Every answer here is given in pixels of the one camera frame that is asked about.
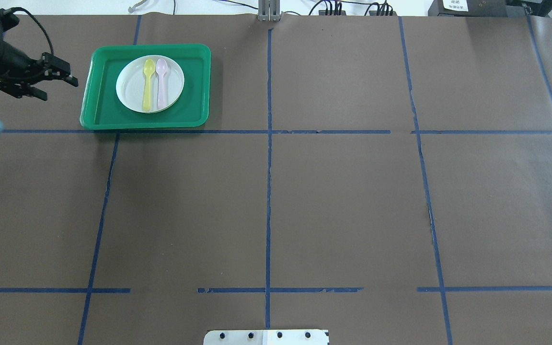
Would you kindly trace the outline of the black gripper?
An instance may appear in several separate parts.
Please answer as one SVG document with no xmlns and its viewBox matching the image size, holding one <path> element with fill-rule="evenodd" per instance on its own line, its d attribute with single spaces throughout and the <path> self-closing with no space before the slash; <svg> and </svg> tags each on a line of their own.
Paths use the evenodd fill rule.
<svg viewBox="0 0 552 345">
<path fill-rule="evenodd" d="M 73 87 L 79 85 L 70 64 L 52 53 L 42 53 L 39 59 L 33 59 L 9 43 L 0 43 L 0 91 L 17 99 L 31 97 L 47 101 L 47 93 L 32 85 L 47 80 L 65 81 Z"/>
</svg>

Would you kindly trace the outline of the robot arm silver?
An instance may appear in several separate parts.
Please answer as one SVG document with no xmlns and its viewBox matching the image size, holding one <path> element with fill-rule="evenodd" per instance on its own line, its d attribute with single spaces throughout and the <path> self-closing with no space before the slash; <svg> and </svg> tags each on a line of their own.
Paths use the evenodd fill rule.
<svg viewBox="0 0 552 345">
<path fill-rule="evenodd" d="M 73 76 L 70 64 L 56 57 L 52 46 L 49 46 L 50 52 L 32 59 L 4 40 L 3 34 L 9 28 L 7 24 L 0 24 L 0 91 L 17 99 L 31 97 L 47 101 L 47 93 L 35 87 L 42 81 L 61 80 L 78 87 L 79 81 Z M 0 133 L 3 130 L 0 121 Z"/>
</svg>

